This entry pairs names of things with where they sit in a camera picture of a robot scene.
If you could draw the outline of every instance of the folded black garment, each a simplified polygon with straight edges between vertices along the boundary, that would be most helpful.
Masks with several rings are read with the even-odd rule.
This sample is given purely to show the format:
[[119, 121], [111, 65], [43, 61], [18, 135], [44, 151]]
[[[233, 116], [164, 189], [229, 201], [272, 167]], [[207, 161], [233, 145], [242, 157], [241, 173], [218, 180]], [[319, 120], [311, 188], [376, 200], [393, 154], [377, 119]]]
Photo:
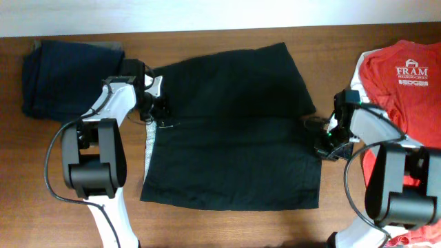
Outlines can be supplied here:
[[285, 44], [190, 59], [164, 76], [141, 200], [213, 210], [318, 207], [321, 160], [299, 117], [315, 107]]
[[116, 75], [124, 51], [84, 43], [42, 41], [24, 59], [23, 113], [70, 121], [84, 114], [102, 92], [102, 80]]

